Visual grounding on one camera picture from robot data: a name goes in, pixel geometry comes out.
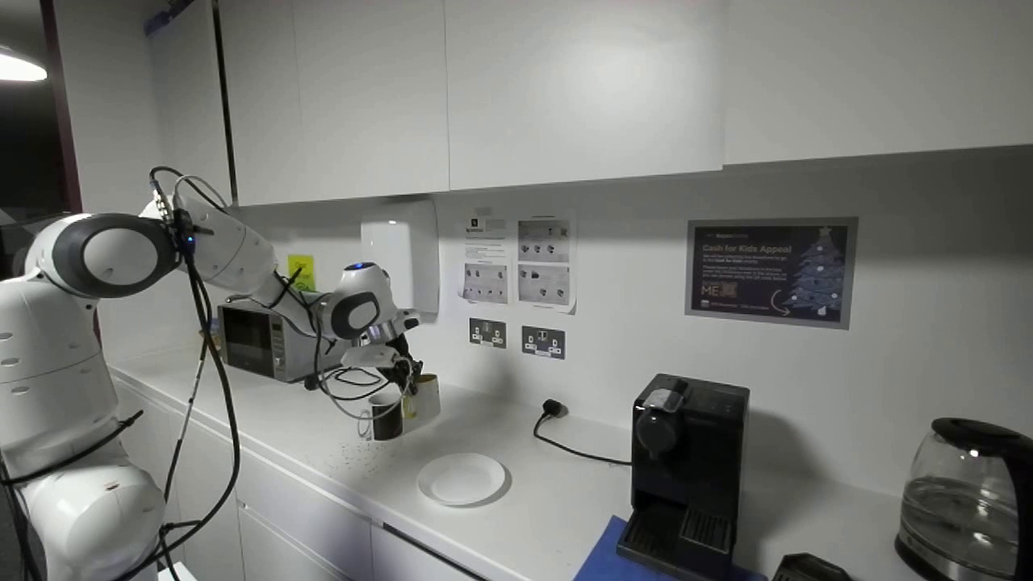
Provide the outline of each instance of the counter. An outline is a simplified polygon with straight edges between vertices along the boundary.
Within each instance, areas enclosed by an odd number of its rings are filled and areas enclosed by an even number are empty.
[[[115,367],[124,392],[183,402],[194,367],[137,363]],[[443,387],[443,414],[392,443],[368,443],[324,394],[233,372],[245,449],[337,493],[373,523],[488,578],[574,578],[611,518],[630,518],[630,469],[564,454],[534,439],[538,407],[504,394]],[[209,372],[197,421],[225,429]],[[579,418],[547,422],[550,437],[625,454],[625,432]],[[509,470],[509,491],[488,506],[443,506],[421,493],[421,469],[447,453],[485,453]],[[744,481],[736,561],[775,576],[780,555],[815,553],[854,578],[907,581],[891,550],[899,500],[795,476]]]

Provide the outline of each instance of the framed sign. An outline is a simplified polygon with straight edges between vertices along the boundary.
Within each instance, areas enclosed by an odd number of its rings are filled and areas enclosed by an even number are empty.
[[[845,327],[859,221],[687,224],[687,312]]]

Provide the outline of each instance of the poster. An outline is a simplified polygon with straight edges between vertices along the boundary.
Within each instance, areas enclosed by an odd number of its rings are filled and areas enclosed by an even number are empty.
[[[687,312],[845,327],[854,221],[691,224]]]

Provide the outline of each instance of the coffee machine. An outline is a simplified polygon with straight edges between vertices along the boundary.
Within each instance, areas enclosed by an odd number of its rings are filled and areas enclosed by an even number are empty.
[[[734,578],[747,387],[654,376],[632,407],[632,520],[619,555]]]

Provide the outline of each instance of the kettle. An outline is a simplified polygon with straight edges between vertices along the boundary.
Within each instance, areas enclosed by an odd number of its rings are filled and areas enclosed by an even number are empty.
[[[942,418],[905,487],[899,555],[932,581],[1033,578],[1033,439]]]

